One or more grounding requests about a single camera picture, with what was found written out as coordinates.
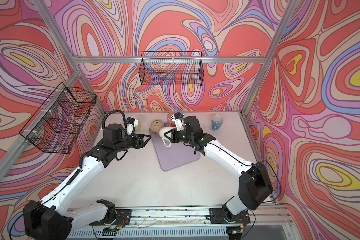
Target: white tabletop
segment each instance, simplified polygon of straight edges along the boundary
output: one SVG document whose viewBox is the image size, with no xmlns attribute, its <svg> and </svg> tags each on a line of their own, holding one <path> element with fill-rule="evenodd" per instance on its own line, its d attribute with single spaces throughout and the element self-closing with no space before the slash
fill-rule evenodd
<svg viewBox="0 0 360 240">
<path fill-rule="evenodd" d="M 137 115 L 141 121 L 140 133 L 149 134 L 151 122 L 166 122 L 168 113 Z M 203 131 L 216 137 L 223 146 L 245 160 L 256 162 L 250 143 L 237 112 L 220 112 L 224 123 L 217 131 L 211 130 L 211 118 L 216 113 L 185 113 L 195 115 Z M 122 123 L 120 114 L 109 116 L 106 125 Z M 96 143 L 102 138 L 102 131 Z M 142 149 L 130 149 L 121 160 L 113 160 L 98 174 L 72 203 L 71 207 L 87 207 L 105 199 L 117 207 L 222 205 L 238 193 L 238 179 L 219 163 L 201 154 L 200 159 L 164 172 L 158 163 L 155 148 L 150 141 Z"/>
</svg>

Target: psychedelic patterned wall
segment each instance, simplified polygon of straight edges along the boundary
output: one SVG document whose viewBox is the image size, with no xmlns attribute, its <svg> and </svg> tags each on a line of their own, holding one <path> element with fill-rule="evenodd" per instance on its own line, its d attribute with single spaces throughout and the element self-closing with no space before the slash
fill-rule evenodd
<svg viewBox="0 0 360 240">
<path fill-rule="evenodd" d="M 0 1 L 0 158 L 51 91 L 72 74 L 62 51 L 31 1 Z M 42 153 L 26 148 L 0 183 L 0 240 L 29 200 L 55 188 L 77 166 L 100 123 L 97 109 L 80 133 L 71 154 Z M 14 239 L 27 239 L 24 223 L 16 223 Z"/>
<path fill-rule="evenodd" d="M 139 56 L 148 50 L 264 56 L 286 3 L 65 0 L 48 4 L 79 56 Z M 138 64 L 81 65 L 106 111 L 238 111 L 258 67 L 207 64 L 203 86 L 187 88 L 140 86 Z"/>
<path fill-rule="evenodd" d="M 360 239 L 360 1 L 302 1 L 289 25 L 246 118 L 303 239 Z"/>
<path fill-rule="evenodd" d="M 240 111 L 259 64 L 216 66 L 202 86 L 148 86 L 140 84 L 138 64 L 81 64 L 105 111 Z"/>
<path fill-rule="evenodd" d="M 47 1 L 78 56 L 139 56 L 202 50 L 205 56 L 264 56 L 284 1 Z M 210 65 L 208 71 L 214 71 Z"/>
<path fill-rule="evenodd" d="M 0 158 L 72 70 L 27 1 L 0 5 Z"/>
</svg>

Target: black wire basket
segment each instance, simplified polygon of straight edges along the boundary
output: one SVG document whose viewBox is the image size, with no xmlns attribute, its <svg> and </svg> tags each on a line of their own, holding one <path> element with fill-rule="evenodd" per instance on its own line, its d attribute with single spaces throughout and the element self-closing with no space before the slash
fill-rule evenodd
<svg viewBox="0 0 360 240">
<path fill-rule="evenodd" d="M 20 135 L 42 152 L 68 154 L 95 104 L 94 93 L 77 87 L 64 87 L 36 126 L 24 136 L 23 129 L 28 121 Z"/>
<path fill-rule="evenodd" d="M 201 51 L 142 51 L 142 85 L 203 85 Z"/>
</svg>

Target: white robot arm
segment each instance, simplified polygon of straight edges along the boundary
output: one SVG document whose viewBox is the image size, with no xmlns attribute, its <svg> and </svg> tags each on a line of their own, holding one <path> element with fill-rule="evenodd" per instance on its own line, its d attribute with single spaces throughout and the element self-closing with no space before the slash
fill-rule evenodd
<svg viewBox="0 0 360 240">
<path fill-rule="evenodd" d="M 237 156 L 210 134 L 204 133 L 195 116 L 186 118 L 181 113 L 172 116 L 176 127 L 163 127 L 159 134 L 163 141 L 183 142 L 205 156 L 219 162 L 239 180 L 238 195 L 223 205 L 223 219 L 232 222 L 240 212 L 255 210 L 272 192 L 273 187 L 265 166 L 251 163 Z"/>
<path fill-rule="evenodd" d="M 121 113 L 124 127 L 110 124 L 105 127 L 106 118 L 112 113 Z M 232 197 L 221 209 L 215 223 L 234 222 L 238 214 L 254 210 L 268 197 L 273 188 L 268 173 L 261 163 L 246 161 L 222 146 L 213 136 L 203 133 L 195 116 L 183 119 L 183 114 L 175 116 L 176 127 L 164 127 L 160 136 L 171 143 L 183 142 L 193 147 L 195 152 L 216 160 L 228 169 L 239 180 L 238 195 Z M 24 226 L 26 235 L 36 240 L 66 239 L 70 232 L 101 221 L 112 224 L 116 219 L 115 205 L 106 200 L 98 200 L 87 208 L 67 211 L 68 207 L 80 194 L 84 187 L 109 163 L 121 160 L 129 148 L 142 148 L 151 136 L 134 134 L 137 121 L 125 119 L 124 113 L 114 110 L 108 113 L 103 121 L 103 138 L 90 151 L 80 157 L 79 166 L 56 189 L 44 196 L 39 202 L 30 201 L 24 207 Z M 117 153 L 124 151 L 121 158 Z"/>
</svg>

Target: vent grille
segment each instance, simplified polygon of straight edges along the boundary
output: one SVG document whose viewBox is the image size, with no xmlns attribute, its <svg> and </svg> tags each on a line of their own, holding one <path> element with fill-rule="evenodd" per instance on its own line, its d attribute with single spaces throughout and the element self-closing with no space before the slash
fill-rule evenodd
<svg viewBox="0 0 360 240">
<path fill-rule="evenodd" d="M 95 228 L 97 237 L 134 238 L 134 237 L 223 237 L 227 236 L 226 227 L 126 227 L 118 232 L 103 233 L 102 228 Z M 68 239 L 93 237 L 92 228 L 80 228 L 72 232 Z"/>
</svg>

